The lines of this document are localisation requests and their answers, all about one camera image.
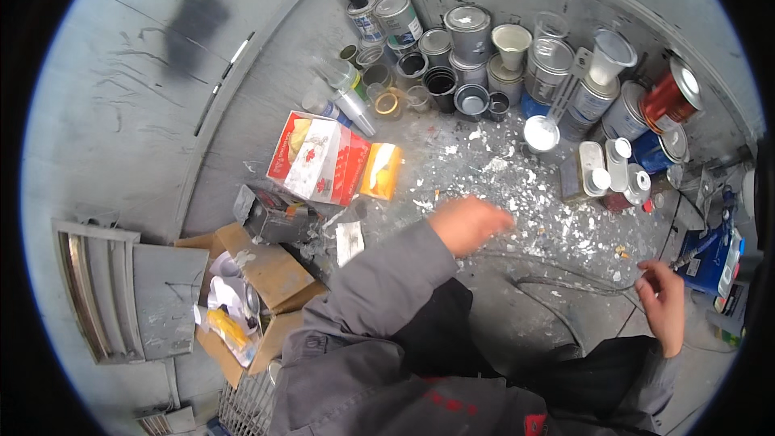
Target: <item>gray work jacket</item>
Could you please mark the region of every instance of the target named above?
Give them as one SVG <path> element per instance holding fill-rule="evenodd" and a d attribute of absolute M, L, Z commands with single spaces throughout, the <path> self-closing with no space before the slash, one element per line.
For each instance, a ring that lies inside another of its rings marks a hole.
<path fill-rule="evenodd" d="M 651 354 L 614 416 L 547 415 L 537 394 L 504 379 L 420 379 L 387 340 L 409 323 L 457 264 L 425 221 L 369 247 L 333 276 L 330 293 L 304 307 L 282 352 L 269 433 L 613 435 L 654 431 L 652 414 L 673 393 L 675 358 Z"/>

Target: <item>person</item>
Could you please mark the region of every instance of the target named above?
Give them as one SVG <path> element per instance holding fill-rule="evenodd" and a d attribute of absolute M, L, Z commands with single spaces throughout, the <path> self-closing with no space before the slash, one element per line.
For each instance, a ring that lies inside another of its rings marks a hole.
<path fill-rule="evenodd" d="M 512 226 L 489 203 L 454 199 L 351 259 L 285 340 L 269 434 L 652 434 L 683 344 L 681 277 L 639 264 L 656 339 L 606 340 L 507 380 L 471 342 L 472 294 L 453 276 L 455 258 Z"/>

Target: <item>right hand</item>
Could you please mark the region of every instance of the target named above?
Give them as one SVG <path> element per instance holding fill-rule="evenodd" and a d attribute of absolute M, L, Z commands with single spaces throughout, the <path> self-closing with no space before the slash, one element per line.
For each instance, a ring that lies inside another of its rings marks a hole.
<path fill-rule="evenodd" d="M 490 236 L 514 225 L 507 211 L 476 197 L 452 199 L 428 218 L 444 246 L 456 258 L 476 251 Z"/>
<path fill-rule="evenodd" d="M 683 278 L 656 259 L 641 261 L 638 267 L 645 271 L 635 280 L 635 291 L 649 328 L 662 344 L 663 356 L 675 357 L 683 345 Z"/>

